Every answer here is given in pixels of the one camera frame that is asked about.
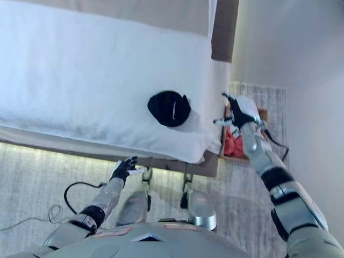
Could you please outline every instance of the wall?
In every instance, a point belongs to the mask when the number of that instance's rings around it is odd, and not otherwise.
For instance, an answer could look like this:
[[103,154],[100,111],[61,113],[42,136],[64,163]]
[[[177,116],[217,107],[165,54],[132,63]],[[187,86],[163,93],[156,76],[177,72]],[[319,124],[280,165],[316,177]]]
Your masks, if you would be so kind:
[[290,170],[344,245],[344,1],[240,0],[232,79],[287,88]]

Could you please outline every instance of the black hat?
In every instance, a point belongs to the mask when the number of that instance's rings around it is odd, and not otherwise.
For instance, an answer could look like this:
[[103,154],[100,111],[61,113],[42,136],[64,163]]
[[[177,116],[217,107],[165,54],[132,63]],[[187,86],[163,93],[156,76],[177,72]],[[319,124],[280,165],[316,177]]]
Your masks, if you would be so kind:
[[148,109],[160,124],[169,127],[182,125],[191,111],[187,97],[174,91],[163,91],[151,97]]

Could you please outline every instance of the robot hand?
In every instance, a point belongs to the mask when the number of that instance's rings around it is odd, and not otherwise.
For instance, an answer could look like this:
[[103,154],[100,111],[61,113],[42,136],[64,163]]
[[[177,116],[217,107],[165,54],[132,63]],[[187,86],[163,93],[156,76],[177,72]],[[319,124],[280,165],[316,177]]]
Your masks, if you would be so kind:
[[126,181],[128,176],[141,174],[141,173],[144,173],[147,171],[146,167],[135,169],[135,166],[137,163],[138,163],[138,157],[137,156],[129,157],[125,161],[118,161],[115,168],[114,168],[114,171],[112,173],[110,180],[112,180],[115,177],[121,178],[124,182],[124,185],[125,185],[125,181]]
[[227,93],[222,93],[222,95],[230,102],[231,115],[224,119],[214,120],[214,124],[222,126],[234,125],[241,129],[244,124],[249,122],[260,123],[258,109],[250,98],[239,96],[235,99],[232,95]]

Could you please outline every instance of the red object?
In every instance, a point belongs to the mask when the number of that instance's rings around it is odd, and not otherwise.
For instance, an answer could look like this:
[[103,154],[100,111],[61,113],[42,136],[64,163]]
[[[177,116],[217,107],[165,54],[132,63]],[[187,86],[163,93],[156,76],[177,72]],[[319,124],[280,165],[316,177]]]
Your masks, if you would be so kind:
[[225,156],[236,156],[236,157],[243,157],[245,156],[242,147],[242,136],[238,138],[234,138],[229,130],[226,130],[226,138],[225,138]]
[[233,155],[237,156],[237,157],[245,156],[245,154],[243,152],[243,147],[242,147],[242,136],[239,136],[238,138],[236,138],[234,140],[234,152],[233,152]]
[[226,130],[226,138],[225,138],[225,156],[232,156],[234,152],[234,138],[232,134]]

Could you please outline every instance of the white bed sheet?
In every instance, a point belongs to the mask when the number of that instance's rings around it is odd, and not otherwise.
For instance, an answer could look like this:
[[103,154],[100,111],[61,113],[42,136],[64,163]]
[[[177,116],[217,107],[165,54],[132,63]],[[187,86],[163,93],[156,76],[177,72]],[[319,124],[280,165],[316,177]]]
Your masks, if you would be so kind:
[[[209,38],[28,3],[0,12],[1,126],[190,163],[219,151],[228,65],[210,59]],[[147,102],[161,90],[186,94],[199,126],[157,123]]]

